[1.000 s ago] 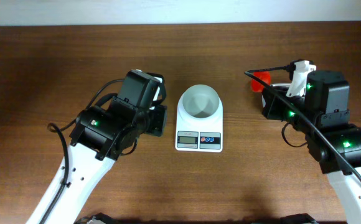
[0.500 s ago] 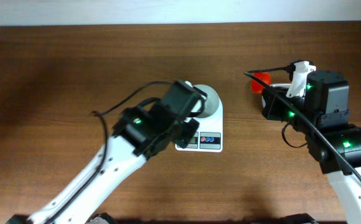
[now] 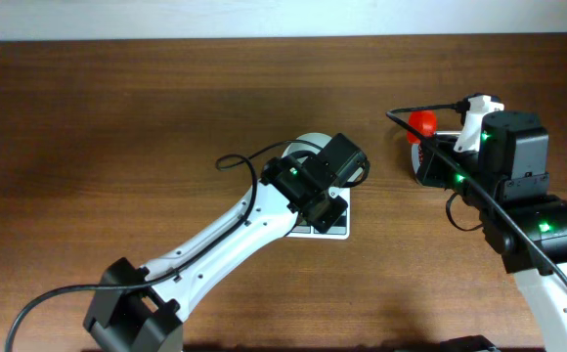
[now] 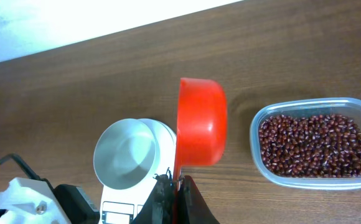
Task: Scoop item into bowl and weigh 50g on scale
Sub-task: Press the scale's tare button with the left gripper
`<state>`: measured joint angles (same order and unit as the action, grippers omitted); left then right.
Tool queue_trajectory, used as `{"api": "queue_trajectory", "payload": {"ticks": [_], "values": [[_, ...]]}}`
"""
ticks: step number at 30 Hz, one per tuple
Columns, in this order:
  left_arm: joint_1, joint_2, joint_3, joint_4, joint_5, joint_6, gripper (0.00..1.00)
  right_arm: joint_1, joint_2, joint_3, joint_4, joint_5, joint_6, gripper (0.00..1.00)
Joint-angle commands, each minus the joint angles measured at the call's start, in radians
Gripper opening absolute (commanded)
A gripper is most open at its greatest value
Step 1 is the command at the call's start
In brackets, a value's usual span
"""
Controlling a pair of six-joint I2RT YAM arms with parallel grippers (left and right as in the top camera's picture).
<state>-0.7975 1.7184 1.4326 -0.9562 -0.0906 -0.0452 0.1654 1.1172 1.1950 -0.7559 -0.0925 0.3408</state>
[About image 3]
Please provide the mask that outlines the red measuring scoop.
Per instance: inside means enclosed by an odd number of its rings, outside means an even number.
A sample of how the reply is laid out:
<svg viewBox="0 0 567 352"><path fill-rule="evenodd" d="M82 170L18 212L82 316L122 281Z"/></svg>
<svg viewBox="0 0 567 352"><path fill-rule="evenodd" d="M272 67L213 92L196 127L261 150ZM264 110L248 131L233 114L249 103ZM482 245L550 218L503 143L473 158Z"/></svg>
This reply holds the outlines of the red measuring scoop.
<svg viewBox="0 0 567 352"><path fill-rule="evenodd" d="M410 113L409 124L425 138L432 137L437 131L437 116L432 110L421 110Z"/></svg>

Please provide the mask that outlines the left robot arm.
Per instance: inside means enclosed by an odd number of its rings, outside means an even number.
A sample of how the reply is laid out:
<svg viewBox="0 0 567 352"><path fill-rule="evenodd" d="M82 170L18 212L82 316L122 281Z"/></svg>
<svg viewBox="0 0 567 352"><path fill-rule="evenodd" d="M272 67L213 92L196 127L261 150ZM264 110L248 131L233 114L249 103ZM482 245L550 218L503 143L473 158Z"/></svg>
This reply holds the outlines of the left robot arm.
<svg viewBox="0 0 567 352"><path fill-rule="evenodd" d="M121 258L103 273L83 328L104 351L180 351L184 324L203 297L244 260L298 222L325 234L349 203L341 196L370 172L341 133L287 142L248 192L195 237L141 267Z"/></svg>

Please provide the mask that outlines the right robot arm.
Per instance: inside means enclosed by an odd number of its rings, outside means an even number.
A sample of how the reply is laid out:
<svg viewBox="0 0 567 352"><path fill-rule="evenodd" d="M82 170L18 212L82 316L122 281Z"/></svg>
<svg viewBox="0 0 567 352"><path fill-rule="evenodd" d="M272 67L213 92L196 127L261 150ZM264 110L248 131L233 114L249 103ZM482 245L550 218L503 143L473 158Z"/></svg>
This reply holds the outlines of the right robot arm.
<svg viewBox="0 0 567 352"><path fill-rule="evenodd" d="M470 185L444 160L411 138L417 181L450 188L479 212L488 245L501 256L536 318L548 351L567 351L567 200L548 193L548 133L534 113L495 111L476 128L480 147L457 148L458 132L436 132L430 142L448 154L493 198L526 238L515 234Z"/></svg>

